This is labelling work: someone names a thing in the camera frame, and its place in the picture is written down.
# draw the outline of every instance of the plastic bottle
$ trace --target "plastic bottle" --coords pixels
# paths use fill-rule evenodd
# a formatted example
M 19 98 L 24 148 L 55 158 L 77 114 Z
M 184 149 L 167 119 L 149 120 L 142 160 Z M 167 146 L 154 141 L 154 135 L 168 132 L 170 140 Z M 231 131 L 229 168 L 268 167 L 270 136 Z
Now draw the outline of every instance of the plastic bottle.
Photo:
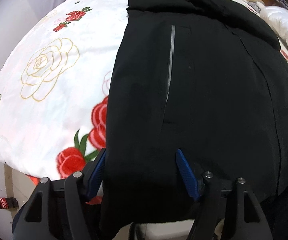
M 0 197 L 0 209 L 18 208 L 18 201 L 14 197 Z

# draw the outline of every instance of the blue gripper pad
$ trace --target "blue gripper pad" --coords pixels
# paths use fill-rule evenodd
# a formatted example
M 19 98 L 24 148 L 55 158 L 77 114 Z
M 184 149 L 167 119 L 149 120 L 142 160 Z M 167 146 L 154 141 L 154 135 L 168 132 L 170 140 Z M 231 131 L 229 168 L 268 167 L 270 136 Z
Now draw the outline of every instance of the blue gripper pad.
M 200 195 L 198 193 L 197 180 L 192 172 L 191 167 L 185 159 L 183 152 L 180 149 L 176 151 L 176 164 L 180 170 L 180 174 L 182 175 L 182 179 L 184 181 L 188 195 L 192 197 L 194 201 L 198 200 Z
M 103 180 L 103 173 L 105 168 L 105 156 L 106 152 L 103 153 L 99 162 L 97 163 L 96 168 L 94 169 L 89 181 L 89 189 L 87 191 L 87 199 L 91 200 L 93 197 L 96 197 L 99 187 L 101 186 Z

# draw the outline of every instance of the jacket zipper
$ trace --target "jacket zipper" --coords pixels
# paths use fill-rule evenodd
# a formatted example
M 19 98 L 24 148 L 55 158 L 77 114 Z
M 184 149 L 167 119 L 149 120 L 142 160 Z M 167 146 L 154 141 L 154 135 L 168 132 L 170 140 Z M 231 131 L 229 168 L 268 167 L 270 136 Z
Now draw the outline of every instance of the jacket zipper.
M 168 94 L 169 94 L 170 86 L 171 86 L 173 54 L 174 54 L 174 43 L 175 43 L 175 25 L 172 25 L 172 31 L 171 31 L 171 47 L 170 47 L 170 60 L 169 60 L 169 65 L 168 65 L 168 82 L 167 82 L 166 102 L 167 102 L 167 100 L 168 100 Z

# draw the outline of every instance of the metal screw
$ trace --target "metal screw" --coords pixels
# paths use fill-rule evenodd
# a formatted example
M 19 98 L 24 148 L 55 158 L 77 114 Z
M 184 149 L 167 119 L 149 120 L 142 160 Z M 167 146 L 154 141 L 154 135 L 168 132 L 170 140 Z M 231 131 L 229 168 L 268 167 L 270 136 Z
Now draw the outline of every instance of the metal screw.
M 237 181 L 241 184 L 245 184 L 246 183 L 246 180 L 242 177 L 238 178 Z
M 205 176 L 206 178 L 208 178 L 208 179 L 211 179 L 211 178 L 213 177 L 213 173 L 211 173 L 210 171 L 206 171 L 206 172 L 204 173 L 204 176 Z
M 73 173 L 73 177 L 74 178 L 79 178 L 79 177 L 81 177 L 83 175 L 83 173 L 81 172 L 81 171 L 75 171 L 74 173 Z
M 40 183 L 41 184 L 45 184 L 47 181 L 48 181 L 47 177 L 43 177 L 43 178 L 40 179 Z

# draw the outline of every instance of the bed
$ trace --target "bed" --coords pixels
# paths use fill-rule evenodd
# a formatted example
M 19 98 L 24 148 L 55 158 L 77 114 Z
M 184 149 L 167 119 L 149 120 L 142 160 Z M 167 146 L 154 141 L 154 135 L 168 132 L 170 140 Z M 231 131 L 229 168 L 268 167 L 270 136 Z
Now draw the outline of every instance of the bed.
M 233 1 L 260 16 L 246 0 Z M 67 0 L 18 43 L 0 71 L 1 162 L 37 178 L 63 179 L 105 147 L 126 8 L 127 0 Z

